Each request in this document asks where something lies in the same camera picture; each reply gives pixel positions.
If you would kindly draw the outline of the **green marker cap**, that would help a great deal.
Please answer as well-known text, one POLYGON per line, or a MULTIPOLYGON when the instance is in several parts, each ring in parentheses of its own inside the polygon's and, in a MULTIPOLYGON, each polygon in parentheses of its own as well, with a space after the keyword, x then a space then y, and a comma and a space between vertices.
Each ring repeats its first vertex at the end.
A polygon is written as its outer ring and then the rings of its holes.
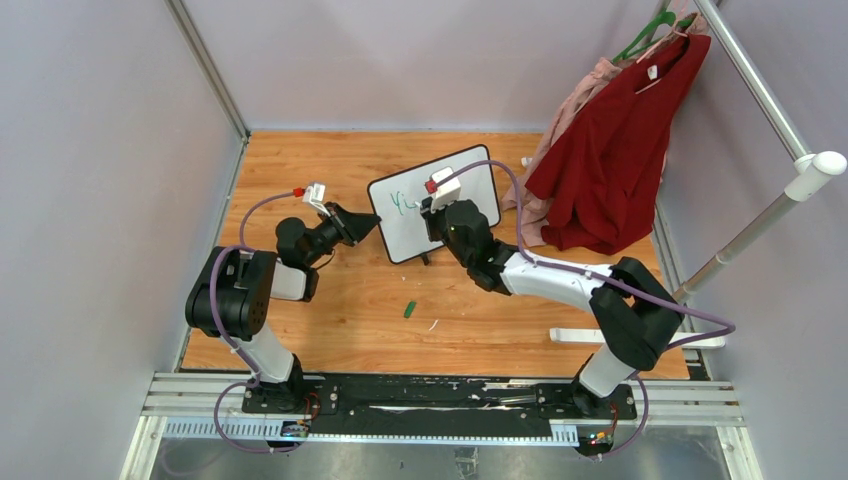
POLYGON ((410 302, 407 304, 407 306, 406 306, 406 308, 405 308, 405 310, 404 310, 404 318, 405 318, 405 319, 409 319, 409 318, 412 316, 412 314, 413 314, 413 312, 414 312, 414 310, 415 310, 416 306, 417 306, 417 302, 416 302, 416 301, 410 301, 410 302))

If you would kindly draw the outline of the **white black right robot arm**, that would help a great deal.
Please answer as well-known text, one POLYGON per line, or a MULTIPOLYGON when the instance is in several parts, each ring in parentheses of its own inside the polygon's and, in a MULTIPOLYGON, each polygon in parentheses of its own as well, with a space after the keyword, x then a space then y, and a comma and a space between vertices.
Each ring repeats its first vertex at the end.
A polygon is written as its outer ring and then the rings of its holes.
POLYGON ((443 244, 481 289, 533 296, 590 313, 603 336, 600 349, 578 371, 564 402, 584 417, 611 403, 620 383, 652 370, 682 323, 678 304, 638 260, 581 266, 532 255, 494 237, 470 200, 435 209, 421 206, 428 238, 443 244))

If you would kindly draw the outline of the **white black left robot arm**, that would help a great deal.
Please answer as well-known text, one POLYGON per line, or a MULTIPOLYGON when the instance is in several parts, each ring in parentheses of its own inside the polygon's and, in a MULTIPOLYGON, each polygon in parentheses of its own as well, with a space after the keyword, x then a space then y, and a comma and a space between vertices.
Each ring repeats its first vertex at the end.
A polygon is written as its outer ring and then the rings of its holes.
POLYGON ((187 325, 227 344, 248 366, 246 391, 267 408, 293 413, 313 399, 302 364, 267 322, 272 300, 309 302, 320 279, 319 260, 338 246, 354 247, 379 225, 373 213, 326 205, 314 227, 297 217, 275 228, 276 248, 243 246, 211 250, 185 303, 187 325))

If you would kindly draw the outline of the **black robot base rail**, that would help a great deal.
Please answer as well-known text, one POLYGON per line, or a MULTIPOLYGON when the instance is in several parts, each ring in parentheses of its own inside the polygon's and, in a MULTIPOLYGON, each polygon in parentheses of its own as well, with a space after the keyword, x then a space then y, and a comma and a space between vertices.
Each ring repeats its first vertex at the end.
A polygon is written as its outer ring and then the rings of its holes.
POLYGON ((241 374, 158 373, 133 452, 218 440, 253 454, 303 444, 565 447, 599 460, 651 429, 711 428, 726 452, 750 435, 731 384, 629 380, 582 412, 569 379, 321 373, 293 409, 241 374))

